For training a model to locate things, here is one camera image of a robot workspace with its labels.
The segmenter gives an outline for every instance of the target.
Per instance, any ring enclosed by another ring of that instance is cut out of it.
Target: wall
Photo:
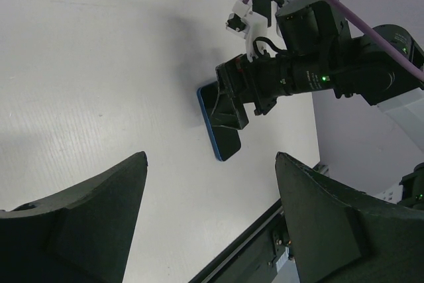
[[[406,28],[424,47],[424,0],[341,0],[369,25]],[[360,36],[351,27],[353,36]],[[331,91],[313,95],[321,161],[331,177],[376,194],[424,161],[405,133],[359,96],[337,100]]]

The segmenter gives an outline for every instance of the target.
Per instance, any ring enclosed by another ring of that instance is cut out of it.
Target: blue edge
[[[201,112],[203,114],[203,118],[205,119],[205,124],[206,124],[206,128],[207,128],[207,132],[209,134],[209,138],[211,139],[213,152],[215,153],[215,157],[217,158],[217,160],[222,162],[223,159],[221,158],[221,154],[219,153],[218,144],[217,144],[217,141],[215,140],[215,135],[213,134],[213,131],[212,131],[211,122],[209,121],[209,116],[207,116],[206,107],[205,107],[205,104],[203,102],[203,98],[201,96],[201,89],[202,88],[203,87],[201,87],[197,90],[197,98],[199,99]]]

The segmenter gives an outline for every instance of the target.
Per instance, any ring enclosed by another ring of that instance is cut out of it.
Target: white table
[[[145,150],[125,282],[196,275],[278,199],[277,151],[319,161],[309,94],[248,107],[242,150],[215,160],[195,91],[244,50],[224,28],[234,2],[0,0],[0,207]]]

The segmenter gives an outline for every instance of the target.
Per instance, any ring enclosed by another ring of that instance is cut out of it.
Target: black cable
[[[253,40],[253,50],[254,53],[256,53],[257,56],[263,56],[263,54],[259,51],[259,47],[258,47],[258,41],[262,41],[265,42],[268,46],[270,46],[270,48],[275,51],[278,54],[283,54],[284,56],[288,55],[288,51],[287,50],[283,50],[278,48],[269,38],[266,38],[265,36],[259,36],[258,38]]]

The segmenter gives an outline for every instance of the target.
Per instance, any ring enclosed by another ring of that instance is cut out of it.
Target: tabletop
[[[225,30],[235,1],[0,0],[0,208],[144,150],[124,282],[195,276],[279,198],[277,151],[319,161],[310,94],[249,105],[241,151],[215,159],[196,89],[245,51]]]

